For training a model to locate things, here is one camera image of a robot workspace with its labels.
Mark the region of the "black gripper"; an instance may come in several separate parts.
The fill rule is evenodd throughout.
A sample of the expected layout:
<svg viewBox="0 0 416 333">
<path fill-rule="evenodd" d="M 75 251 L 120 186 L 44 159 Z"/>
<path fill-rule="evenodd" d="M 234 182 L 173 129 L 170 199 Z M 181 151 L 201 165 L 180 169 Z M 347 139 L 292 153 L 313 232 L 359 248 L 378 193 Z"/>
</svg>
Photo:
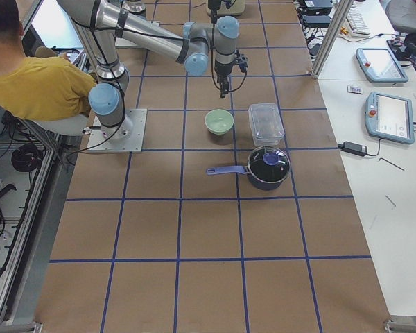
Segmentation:
<svg viewBox="0 0 416 333">
<path fill-rule="evenodd" d="M 234 66 L 233 62 L 224 64 L 219 61 L 214 62 L 214 71 L 216 73 L 216 83 L 220 91 L 229 91 L 229 75 Z"/>
<path fill-rule="evenodd" d="M 218 11 L 220 9 L 220 0 L 208 0 L 207 7 L 209 9 L 211 23 L 216 23 L 218 20 Z"/>
</svg>

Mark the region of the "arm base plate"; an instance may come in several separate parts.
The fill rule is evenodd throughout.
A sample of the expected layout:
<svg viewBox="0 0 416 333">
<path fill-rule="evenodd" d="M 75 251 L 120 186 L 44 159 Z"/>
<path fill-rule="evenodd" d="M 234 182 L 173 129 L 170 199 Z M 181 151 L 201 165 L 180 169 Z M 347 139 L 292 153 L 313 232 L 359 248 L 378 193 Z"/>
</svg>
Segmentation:
<svg viewBox="0 0 416 333">
<path fill-rule="evenodd" d="M 143 148 L 147 109 L 130 108 L 125 111 L 125 120 L 121 127 L 106 128 L 98 117 L 94 117 L 93 126 L 100 126 L 89 134 L 88 151 L 93 153 L 140 153 Z"/>
<path fill-rule="evenodd" d="M 115 47 L 118 49 L 143 49 L 147 43 L 156 39 L 157 33 L 152 28 L 158 28 L 157 24 L 147 22 L 147 26 L 133 26 L 126 22 L 124 26 L 118 26 L 115 33 Z"/>
</svg>

